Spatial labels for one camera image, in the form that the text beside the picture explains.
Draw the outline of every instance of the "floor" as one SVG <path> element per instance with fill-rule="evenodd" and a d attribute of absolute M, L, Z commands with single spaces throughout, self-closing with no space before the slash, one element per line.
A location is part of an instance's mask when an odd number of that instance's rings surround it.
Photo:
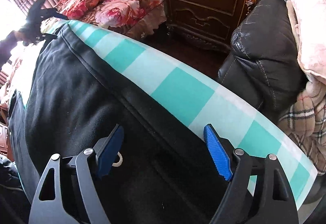
<path fill-rule="evenodd" d="M 183 63 L 195 68 L 206 76 L 215 79 L 227 54 L 211 50 L 199 49 L 187 43 L 177 34 L 168 37 L 165 23 L 155 30 L 155 33 L 143 41 L 159 51 L 174 57 Z"/>

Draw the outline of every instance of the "nightstand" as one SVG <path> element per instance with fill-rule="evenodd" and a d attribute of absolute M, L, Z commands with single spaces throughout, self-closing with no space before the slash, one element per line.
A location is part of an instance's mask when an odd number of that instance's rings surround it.
<path fill-rule="evenodd" d="M 177 31 L 192 44 L 229 52 L 233 31 L 257 0 L 165 0 L 169 34 Z"/>

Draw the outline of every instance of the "ironing board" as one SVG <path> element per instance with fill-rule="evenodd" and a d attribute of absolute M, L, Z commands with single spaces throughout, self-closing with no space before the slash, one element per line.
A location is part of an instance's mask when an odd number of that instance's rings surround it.
<path fill-rule="evenodd" d="M 110 30 L 80 21 L 58 21 L 48 33 L 68 23 L 71 30 L 96 54 L 203 140 L 203 128 L 212 124 L 222 138 L 249 155 L 277 155 L 290 182 L 297 209 L 317 176 L 304 153 L 271 121 L 214 80 L 150 46 Z M 29 47 L 13 83 L 26 106 L 35 63 L 42 43 Z M 256 176 L 249 181 L 254 193 Z"/>

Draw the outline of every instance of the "black garment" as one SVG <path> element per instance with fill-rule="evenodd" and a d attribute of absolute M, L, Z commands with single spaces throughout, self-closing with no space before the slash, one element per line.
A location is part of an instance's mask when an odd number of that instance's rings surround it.
<path fill-rule="evenodd" d="M 16 45 L 17 45 L 17 40 L 14 35 L 14 31 L 11 31 L 11 33 L 4 40 L 0 41 L 0 66 L 1 67 L 10 58 L 11 56 L 10 51 L 14 47 L 16 47 Z"/>
<path fill-rule="evenodd" d="M 35 172 L 43 172 L 52 154 L 77 155 L 117 123 L 125 131 L 123 164 L 95 182 L 111 223 L 207 224 L 228 184 L 201 139 L 68 25 L 40 52 L 26 110 L 17 93 L 9 116 L 11 146 L 30 199 Z"/>

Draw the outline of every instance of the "beige blanket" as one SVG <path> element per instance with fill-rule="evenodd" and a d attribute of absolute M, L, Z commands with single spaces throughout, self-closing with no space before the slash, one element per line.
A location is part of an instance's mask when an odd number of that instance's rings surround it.
<path fill-rule="evenodd" d="M 297 47 L 300 44 L 298 22 L 291 1 L 287 1 L 289 19 Z M 294 141 L 317 168 L 326 173 L 326 85 L 318 78 L 307 76 L 306 89 L 297 102 L 279 119 L 278 127 Z"/>

